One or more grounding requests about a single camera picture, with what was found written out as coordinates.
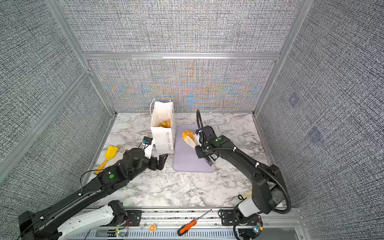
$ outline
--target gray fabric wall panel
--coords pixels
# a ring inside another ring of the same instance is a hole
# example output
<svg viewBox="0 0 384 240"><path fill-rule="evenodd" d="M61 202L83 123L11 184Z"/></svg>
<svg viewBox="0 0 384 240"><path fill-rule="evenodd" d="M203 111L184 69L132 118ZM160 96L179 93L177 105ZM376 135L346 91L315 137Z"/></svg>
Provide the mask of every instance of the gray fabric wall panel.
<svg viewBox="0 0 384 240"><path fill-rule="evenodd" d="M43 0L0 9L1 162L83 68Z"/></svg>
<svg viewBox="0 0 384 240"><path fill-rule="evenodd" d="M312 239L384 239L384 5L315 0L258 118Z"/></svg>
<svg viewBox="0 0 384 240"><path fill-rule="evenodd" d="M90 60L118 112L148 112L153 98L175 111L250 112L274 61Z"/></svg>
<svg viewBox="0 0 384 240"><path fill-rule="evenodd" d="M301 0L59 0L85 51L281 51Z"/></svg>
<svg viewBox="0 0 384 240"><path fill-rule="evenodd" d="M0 185L1 239L16 239L18 215L55 204L80 188L110 115L89 79Z"/></svg>

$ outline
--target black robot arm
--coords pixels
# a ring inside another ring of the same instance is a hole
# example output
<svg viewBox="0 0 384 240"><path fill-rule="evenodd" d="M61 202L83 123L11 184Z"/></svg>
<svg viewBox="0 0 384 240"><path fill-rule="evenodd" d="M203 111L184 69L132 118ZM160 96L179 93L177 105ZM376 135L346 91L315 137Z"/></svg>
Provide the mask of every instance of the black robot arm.
<svg viewBox="0 0 384 240"><path fill-rule="evenodd" d="M39 212L26 211L19 216L22 239L50 240L57 239L61 233L57 228L65 221L95 201L112 194L128 184L147 168L162 170L168 154L146 158L144 150L132 148L126 150L123 159L106 167L81 189L75 191L60 202ZM115 216L114 224L126 220L125 216Z"/></svg>
<svg viewBox="0 0 384 240"><path fill-rule="evenodd" d="M201 146L195 147L198 158L206 158L207 161L212 161L212 155L214 154L227 160L240 170L252 182L252 200L260 212L268 214L275 211L286 214L290 211L291 201L283 176L277 166L267 166L257 162L238 149L229 138L224 135L217 137L210 126L203 126L198 110L197 123L199 129L196 130L196 134L199 135L201 143ZM275 209L284 199L287 208L285 210Z"/></svg>

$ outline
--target marble countertop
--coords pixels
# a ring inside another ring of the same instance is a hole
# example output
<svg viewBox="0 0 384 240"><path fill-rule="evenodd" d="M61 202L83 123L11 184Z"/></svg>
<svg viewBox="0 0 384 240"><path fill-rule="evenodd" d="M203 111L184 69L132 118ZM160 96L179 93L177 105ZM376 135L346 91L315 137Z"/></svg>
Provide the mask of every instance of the marble countertop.
<svg viewBox="0 0 384 240"><path fill-rule="evenodd" d="M251 114L201 114L204 125L210 125L216 134L225 135L242 151L257 161L268 164ZM96 166L105 160L110 145L119 151L106 166L113 165L126 149L137 147L144 136L152 136L149 113L120 113L108 136ZM196 123L195 113L176 113L177 124ZM157 157L156 148L152 156ZM232 164L216 160L212 173L176 172L170 154L164 169L145 170L113 194L95 202L93 206L108 204L111 200L123 202L125 207L232 207L238 194L249 192L251 182Z"/></svg>

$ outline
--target purple cutting board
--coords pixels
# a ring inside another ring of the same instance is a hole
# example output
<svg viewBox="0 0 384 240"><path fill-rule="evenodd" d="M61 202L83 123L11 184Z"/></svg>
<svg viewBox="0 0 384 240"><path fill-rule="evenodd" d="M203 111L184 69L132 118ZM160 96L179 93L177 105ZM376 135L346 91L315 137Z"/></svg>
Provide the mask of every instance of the purple cutting board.
<svg viewBox="0 0 384 240"><path fill-rule="evenodd" d="M173 157L173 169L178 172L213 172L205 158L197 158L194 148L184 142L182 135L185 130L195 133L196 124L179 124L176 130L175 153Z"/></svg>

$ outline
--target white paper bag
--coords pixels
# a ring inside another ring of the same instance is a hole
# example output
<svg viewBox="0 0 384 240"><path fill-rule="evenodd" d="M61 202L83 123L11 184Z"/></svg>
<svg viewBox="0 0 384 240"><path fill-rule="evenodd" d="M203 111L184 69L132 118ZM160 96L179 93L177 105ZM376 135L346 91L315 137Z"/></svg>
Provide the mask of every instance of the white paper bag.
<svg viewBox="0 0 384 240"><path fill-rule="evenodd" d="M152 102L149 106L149 112L151 112ZM169 101L168 103L162 103L155 101L151 117L151 131L152 137L156 140L155 147L157 153L173 153L176 134L173 102ZM168 121L169 119L171 128L159 127L162 122Z"/></svg>

